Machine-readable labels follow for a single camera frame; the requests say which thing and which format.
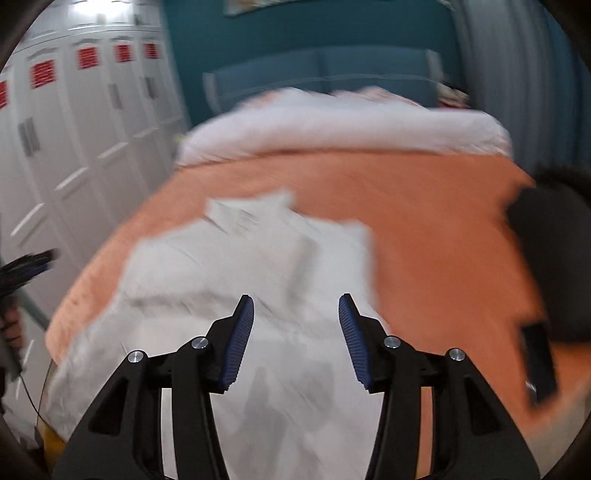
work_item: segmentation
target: white blanket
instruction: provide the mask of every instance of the white blanket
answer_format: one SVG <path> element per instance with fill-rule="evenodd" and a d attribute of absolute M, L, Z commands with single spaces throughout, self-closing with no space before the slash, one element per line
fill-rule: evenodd
<path fill-rule="evenodd" d="M 180 165 L 278 151 L 416 150 L 511 157 L 508 132 L 484 112 L 330 96 L 294 88 L 271 92 L 196 127 Z"/>
<path fill-rule="evenodd" d="M 104 314 L 73 342 L 50 387 L 48 420 L 65 439 L 127 353 L 177 350 L 232 313 L 255 321 L 238 380 L 212 395 L 232 479 L 363 478 L 381 395 L 357 382 L 338 321 L 341 294 L 371 305 L 371 236 L 357 223 L 307 219 L 289 194 L 210 202 L 200 220 L 142 242 Z M 176 478 L 170 392 L 165 474 Z"/>

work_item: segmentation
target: orange blanket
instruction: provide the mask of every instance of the orange blanket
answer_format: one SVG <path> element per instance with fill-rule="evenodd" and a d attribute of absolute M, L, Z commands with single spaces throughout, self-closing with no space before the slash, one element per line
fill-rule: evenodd
<path fill-rule="evenodd" d="M 504 221 L 504 206 L 528 183 L 506 158 L 478 155 L 284 154 L 180 170 L 86 267 L 53 318 L 47 347 L 59 363 L 109 302 L 139 239 L 199 218 L 207 197 L 287 187 L 297 211 L 355 218 L 373 230 L 377 307 L 391 332 L 426 352 L 464 349 L 530 446 L 541 445 L 573 424 L 570 412 L 591 391 L 591 348 L 555 346 L 560 395 L 530 407 L 518 325 L 539 317 L 541 303 Z M 561 451 L 548 453 L 551 463 L 577 433 L 566 430 L 553 440 Z"/>

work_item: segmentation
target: black cable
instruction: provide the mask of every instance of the black cable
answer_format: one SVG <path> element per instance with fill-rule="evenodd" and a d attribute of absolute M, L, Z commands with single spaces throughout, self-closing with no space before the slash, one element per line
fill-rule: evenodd
<path fill-rule="evenodd" d="M 37 414 L 37 416 L 41 419 L 41 421 L 45 424 L 45 426 L 48 429 L 50 429 L 53 433 L 55 433 L 58 436 L 58 438 L 61 438 L 60 435 L 56 432 L 56 430 L 49 424 L 49 422 L 46 419 L 44 419 L 43 417 L 41 417 L 39 410 L 37 410 L 37 408 L 35 406 L 35 402 L 33 402 L 33 399 L 31 398 L 31 394 L 29 393 L 29 389 L 27 388 L 27 384 L 25 383 L 25 379 L 22 377 L 22 374 L 18 374 L 18 376 L 21 379 L 22 386 L 25 388 L 25 392 L 27 393 L 27 397 L 29 399 L 29 402 L 31 402 L 31 407 L 33 407 L 33 410 L 35 410 L 35 413 Z"/>

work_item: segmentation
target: metal screw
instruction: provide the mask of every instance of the metal screw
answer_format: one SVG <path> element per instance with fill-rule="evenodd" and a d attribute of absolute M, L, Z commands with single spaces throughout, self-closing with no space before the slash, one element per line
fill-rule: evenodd
<path fill-rule="evenodd" d="M 461 362 L 466 358 L 464 350 L 460 350 L 459 348 L 452 348 L 451 350 L 449 350 L 449 356 L 452 358 L 452 360 L 455 360 L 456 362 Z"/>
<path fill-rule="evenodd" d="M 140 352 L 139 350 L 134 350 L 133 352 L 131 352 L 127 356 L 127 360 L 129 360 L 133 364 L 141 362 L 143 360 L 143 358 L 144 358 L 144 353 Z"/>
<path fill-rule="evenodd" d="M 205 348 L 207 345 L 209 345 L 209 341 L 205 337 L 194 338 L 191 342 L 191 346 L 195 350 L 201 350 L 201 348 Z"/>
<path fill-rule="evenodd" d="M 400 344 L 402 344 L 402 342 L 400 341 L 400 338 L 395 337 L 395 336 L 387 336 L 384 339 L 384 345 L 387 348 L 398 348 L 400 346 Z"/>

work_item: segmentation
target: white wardrobe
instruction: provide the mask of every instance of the white wardrobe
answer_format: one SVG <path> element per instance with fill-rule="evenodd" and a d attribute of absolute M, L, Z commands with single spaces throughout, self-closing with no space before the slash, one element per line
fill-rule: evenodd
<path fill-rule="evenodd" d="M 48 316 L 169 177 L 187 116 L 154 0 L 56 0 L 0 73 L 5 261 L 58 248 L 28 293 Z"/>

